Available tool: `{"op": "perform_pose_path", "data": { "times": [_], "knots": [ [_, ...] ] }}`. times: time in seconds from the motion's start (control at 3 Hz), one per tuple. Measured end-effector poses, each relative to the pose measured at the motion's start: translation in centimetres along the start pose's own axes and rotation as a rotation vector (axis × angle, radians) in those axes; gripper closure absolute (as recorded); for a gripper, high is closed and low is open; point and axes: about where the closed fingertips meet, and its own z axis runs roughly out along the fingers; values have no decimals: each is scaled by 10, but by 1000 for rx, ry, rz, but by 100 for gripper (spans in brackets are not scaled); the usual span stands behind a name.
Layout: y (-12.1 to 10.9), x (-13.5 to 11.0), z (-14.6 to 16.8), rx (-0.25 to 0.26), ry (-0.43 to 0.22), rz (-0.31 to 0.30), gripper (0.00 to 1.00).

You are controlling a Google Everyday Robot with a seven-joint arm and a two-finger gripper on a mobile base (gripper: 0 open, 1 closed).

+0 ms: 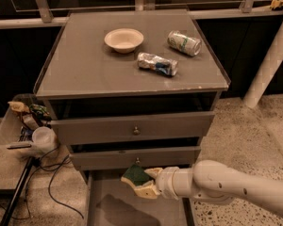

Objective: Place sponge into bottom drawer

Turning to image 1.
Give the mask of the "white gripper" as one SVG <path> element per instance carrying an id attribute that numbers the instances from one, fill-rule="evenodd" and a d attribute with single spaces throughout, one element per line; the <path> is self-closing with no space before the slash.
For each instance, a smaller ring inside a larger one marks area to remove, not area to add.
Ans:
<path id="1" fill-rule="evenodd" d="M 144 199 L 154 200 L 161 195 L 165 199 L 177 200 L 178 196 L 175 193 L 173 186 L 173 177 L 177 170 L 178 167 L 146 169 L 144 172 L 156 179 L 156 185 L 149 183 L 142 186 L 136 186 L 134 188 L 135 194 Z"/>

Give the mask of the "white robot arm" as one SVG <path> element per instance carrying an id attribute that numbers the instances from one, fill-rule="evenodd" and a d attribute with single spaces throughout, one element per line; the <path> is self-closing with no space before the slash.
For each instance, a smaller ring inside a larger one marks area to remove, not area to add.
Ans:
<path id="1" fill-rule="evenodd" d="M 143 169 L 133 165 L 122 181 L 140 198 L 188 198 L 213 204 L 228 204 L 239 198 L 283 218 L 283 181 L 245 174 L 212 160 L 200 161 L 186 169 Z"/>

